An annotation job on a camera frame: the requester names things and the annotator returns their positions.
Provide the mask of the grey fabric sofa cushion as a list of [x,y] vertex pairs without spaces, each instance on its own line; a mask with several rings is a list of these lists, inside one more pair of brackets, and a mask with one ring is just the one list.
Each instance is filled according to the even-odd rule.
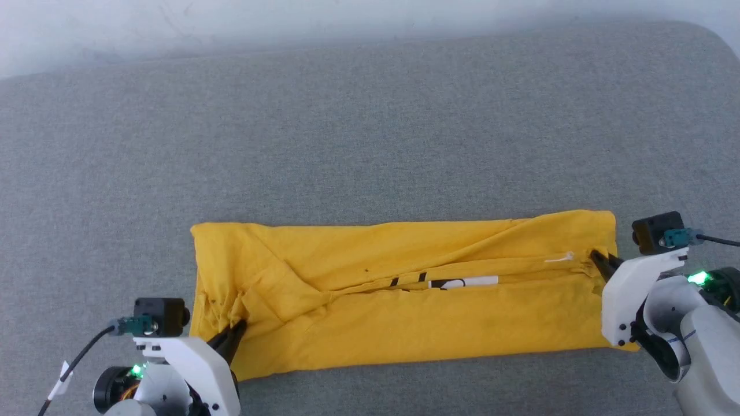
[[140,296],[193,299],[190,228],[676,210],[740,240],[740,58],[684,22],[116,64],[0,80],[0,416]]

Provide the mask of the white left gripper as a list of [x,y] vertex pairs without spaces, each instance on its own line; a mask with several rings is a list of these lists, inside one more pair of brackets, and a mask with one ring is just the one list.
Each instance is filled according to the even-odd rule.
[[247,321],[224,328],[206,344],[197,337],[133,337],[150,359],[162,359],[193,388],[212,416],[239,416],[241,404],[230,366],[247,330]]

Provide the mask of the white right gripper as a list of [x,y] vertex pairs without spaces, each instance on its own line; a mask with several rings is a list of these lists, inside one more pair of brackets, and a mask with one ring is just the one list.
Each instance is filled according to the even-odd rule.
[[688,252],[689,248],[685,247],[627,261],[595,249],[590,252],[590,260],[607,283],[602,291],[601,330],[610,345],[621,347],[627,343],[627,328],[637,321],[643,304],[648,329],[659,332],[658,317],[677,305],[669,297],[679,289],[690,287],[687,277],[679,274],[660,277],[684,266]]

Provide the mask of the yellow t-shirt with white print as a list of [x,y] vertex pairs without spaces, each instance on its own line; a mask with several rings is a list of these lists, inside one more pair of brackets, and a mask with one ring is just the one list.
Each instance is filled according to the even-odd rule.
[[192,336],[247,322],[239,381],[299,370],[608,347],[593,250],[611,211],[368,226],[192,227]]

